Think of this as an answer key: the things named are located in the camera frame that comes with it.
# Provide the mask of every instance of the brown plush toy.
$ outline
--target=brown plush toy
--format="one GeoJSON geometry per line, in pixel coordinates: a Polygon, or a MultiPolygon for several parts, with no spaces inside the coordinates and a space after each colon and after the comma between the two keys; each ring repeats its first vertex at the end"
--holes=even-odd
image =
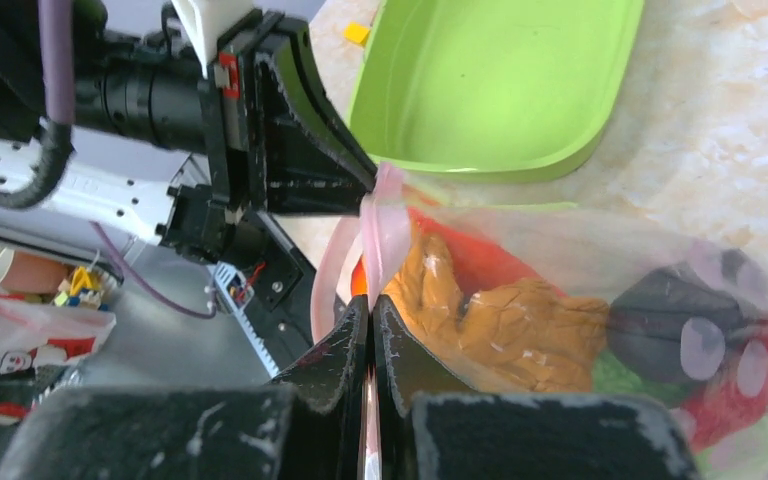
{"type": "Polygon", "coordinates": [[[383,293],[443,363],[481,390],[590,391],[605,346],[604,301],[561,297],[545,280],[526,278],[476,293],[461,316],[463,293],[446,244],[437,235],[414,237],[383,293]]]}

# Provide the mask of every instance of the cable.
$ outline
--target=cable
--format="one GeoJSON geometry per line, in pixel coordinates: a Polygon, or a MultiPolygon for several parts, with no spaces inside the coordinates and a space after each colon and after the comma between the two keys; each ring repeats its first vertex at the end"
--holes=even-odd
{"type": "Polygon", "coordinates": [[[39,0],[40,51],[48,126],[42,136],[37,171],[15,192],[0,192],[0,207],[26,210],[57,189],[72,155],[75,123],[75,65],[71,0],[39,0]]]}
{"type": "Polygon", "coordinates": [[[125,257],[123,257],[116,246],[113,245],[113,241],[110,240],[110,237],[107,236],[107,232],[104,231],[101,225],[96,222],[90,222],[90,225],[92,225],[93,230],[95,230],[95,232],[98,234],[98,237],[104,243],[104,247],[107,250],[107,255],[110,257],[110,261],[116,265],[116,268],[118,268],[119,271],[130,277],[134,283],[139,285],[152,298],[166,305],[172,310],[175,310],[176,312],[183,313],[184,315],[189,315],[191,317],[211,319],[216,316],[216,303],[213,302],[212,299],[208,302],[209,310],[207,313],[197,312],[195,310],[190,310],[187,307],[179,305],[178,303],[175,303],[174,301],[165,297],[162,293],[155,290],[142,276],[140,276],[139,273],[136,272],[136,270],[133,269],[133,267],[131,267],[131,265],[128,264],[127,260],[125,260],[125,257]]]}

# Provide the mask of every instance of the table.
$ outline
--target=table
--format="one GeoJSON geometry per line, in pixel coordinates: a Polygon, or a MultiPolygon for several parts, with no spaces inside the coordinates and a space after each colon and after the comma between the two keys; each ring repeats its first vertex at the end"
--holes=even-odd
{"type": "MultiPolygon", "coordinates": [[[[363,61],[342,31],[352,21],[369,24],[377,6],[327,0],[311,23],[317,65],[340,112],[363,61]]],[[[768,268],[768,0],[648,2],[593,157],[548,185],[459,192],[463,203],[568,200],[647,217],[741,247],[768,268]]],[[[317,265],[335,223],[283,225],[317,265]]]]}

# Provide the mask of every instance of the green container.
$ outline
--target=green container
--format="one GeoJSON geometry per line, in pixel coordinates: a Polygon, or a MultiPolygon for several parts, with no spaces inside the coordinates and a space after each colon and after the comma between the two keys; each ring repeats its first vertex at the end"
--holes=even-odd
{"type": "Polygon", "coordinates": [[[643,0],[384,0],[349,124],[377,162],[547,181],[599,143],[643,0]]]}

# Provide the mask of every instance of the beige marble surface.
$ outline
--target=beige marble surface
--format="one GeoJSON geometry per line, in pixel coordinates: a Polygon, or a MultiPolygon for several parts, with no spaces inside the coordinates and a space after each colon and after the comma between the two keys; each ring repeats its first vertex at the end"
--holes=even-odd
{"type": "MultiPolygon", "coordinates": [[[[377,3],[327,0],[311,24],[320,73],[341,112],[363,60],[342,31],[350,21],[368,23],[377,3]]],[[[645,216],[742,247],[768,267],[768,0],[651,0],[588,163],[549,185],[459,192],[467,203],[563,199],[645,216]]],[[[334,224],[283,222],[314,264],[334,224]]]]}

